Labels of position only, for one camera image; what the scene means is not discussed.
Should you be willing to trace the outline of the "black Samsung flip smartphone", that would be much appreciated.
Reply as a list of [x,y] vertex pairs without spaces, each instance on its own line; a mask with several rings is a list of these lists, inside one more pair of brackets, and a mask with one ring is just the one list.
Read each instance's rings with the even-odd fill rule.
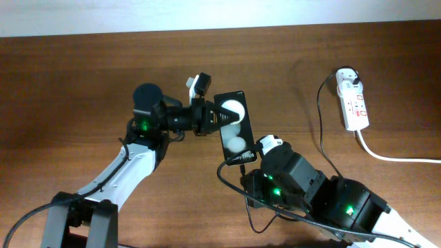
[[228,165],[241,165],[254,162],[256,152],[251,151],[254,146],[254,137],[252,134],[252,126],[249,119],[245,93],[243,91],[227,92],[214,96],[215,104],[236,112],[239,120],[223,126],[220,129],[220,138],[223,146],[223,154],[225,160],[233,155],[246,150],[240,156],[236,156],[228,163]]

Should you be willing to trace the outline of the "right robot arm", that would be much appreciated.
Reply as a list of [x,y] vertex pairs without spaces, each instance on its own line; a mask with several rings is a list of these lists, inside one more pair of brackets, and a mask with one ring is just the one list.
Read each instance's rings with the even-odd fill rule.
[[287,142],[268,136],[244,156],[261,159],[258,169],[240,178],[250,207],[270,206],[286,219],[301,211],[324,235],[350,247],[434,246],[364,184],[327,178]]

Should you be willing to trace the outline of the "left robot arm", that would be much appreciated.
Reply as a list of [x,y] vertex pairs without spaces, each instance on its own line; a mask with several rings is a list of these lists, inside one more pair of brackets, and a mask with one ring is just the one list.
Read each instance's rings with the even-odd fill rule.
[[77,193],[59,192],[51,202],[42,247],[119,247],[119,211],[137,188],[164,159],[170,133],[193,131],[206,136],[245,117],[237,100],[204,98],[206,85],[189,90],[185,107],[162,93],[159,86],[144,83],[133,93],[134,116],[127,123],[117,157]]

